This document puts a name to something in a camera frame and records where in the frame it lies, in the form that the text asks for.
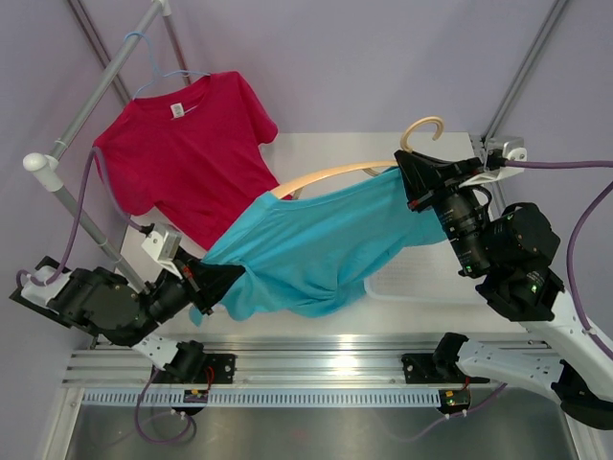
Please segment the teal t shirt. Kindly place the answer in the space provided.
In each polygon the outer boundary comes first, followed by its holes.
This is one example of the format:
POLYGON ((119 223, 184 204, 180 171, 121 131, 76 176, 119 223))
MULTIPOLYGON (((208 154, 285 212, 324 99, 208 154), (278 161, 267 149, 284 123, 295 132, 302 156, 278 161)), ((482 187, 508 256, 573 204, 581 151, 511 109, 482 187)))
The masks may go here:
POLYGON ((412 212, 401 172, 298 200, 258 197, 206 252, 243 274, 220 303, 235 321, 290 311, 315 318, 365 294, 364 279, 402 249, 443 242, 434 211, 412 212))

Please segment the beige plastic hanger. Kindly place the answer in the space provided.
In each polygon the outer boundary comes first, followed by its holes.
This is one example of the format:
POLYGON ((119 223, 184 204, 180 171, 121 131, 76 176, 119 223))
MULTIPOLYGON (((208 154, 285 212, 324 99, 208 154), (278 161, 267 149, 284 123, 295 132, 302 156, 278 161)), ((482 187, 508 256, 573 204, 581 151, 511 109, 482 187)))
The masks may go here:
MULTIPOLYGON (((399 147, 401 152, 413 153, 414 148, 409 143, 409 137, 411 134, 418 128, 424 125, 434 125, 435 131, 432 134, 432 140, 437 141, 444 132, 444 121, 439 116, 428 116, 422 119, 415 121, 412 125, 407 127, 405 131, 402 133, 399 140, 399 147)), ((381 160, 381 161, 370 161, 370 162, 360 162, 360 163, 351 163, 343 166, 328 168, 324 170, 320 170, 317 172, 311 172, 301 177, 292 179, 288 182, 285 182, 271 191, 271 194, 276 198, 284 198, 286 196, 290 196, 292 199, 297 199, 302 190, 314 183, 320 182, 330 177, 334 177, 337 175, 345 174, 345 173, 353 173, 362 171, 369 176, 377 176, 380 175, 378 169, 383 168, 392 168, 396 165, 396 161, 392 160, 381 160)))

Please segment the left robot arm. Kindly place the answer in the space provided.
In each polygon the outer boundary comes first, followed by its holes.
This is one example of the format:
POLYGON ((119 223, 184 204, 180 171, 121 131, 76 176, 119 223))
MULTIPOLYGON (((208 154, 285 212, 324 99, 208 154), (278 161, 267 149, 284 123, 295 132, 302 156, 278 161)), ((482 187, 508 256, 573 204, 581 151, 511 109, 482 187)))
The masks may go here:
POLYGON ((162 270, 154 282, 136 291, 124 276, 103 267, 69 270, 45 257, 36 267, 44 285, 20 280, 10 298, 66 328, 136 351, 150 360, 157 383, 230 384, 234 355, 212 353, 195 340, 177 341, 156 331, 189 306, 212 314, 244 269, 203 264, 189 254, 172 262, 176 273, 162 270))

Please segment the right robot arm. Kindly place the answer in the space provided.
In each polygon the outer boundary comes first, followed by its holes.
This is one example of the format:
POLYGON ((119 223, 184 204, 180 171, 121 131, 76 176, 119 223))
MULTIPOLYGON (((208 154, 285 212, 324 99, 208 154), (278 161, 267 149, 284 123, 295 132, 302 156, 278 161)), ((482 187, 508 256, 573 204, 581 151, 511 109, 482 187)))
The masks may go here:
POLYGON ((395 154, 408 207, 433 210, 461 265, 460 275, 482 282, 477 293, 510 322, 537 335, 555 358, 526 356, 446 333, 432 355, 445 382, 489 379, 539 394, 574 420, 612 427, 612 341, 590 322, 575 288, 566 288, 550 265, 560 238, 530 202, 508 206, 497 219, 475 193, 487 182, 524 169, 552 169, 497 151, 486 161, 449 162, 418 152, 395 154))

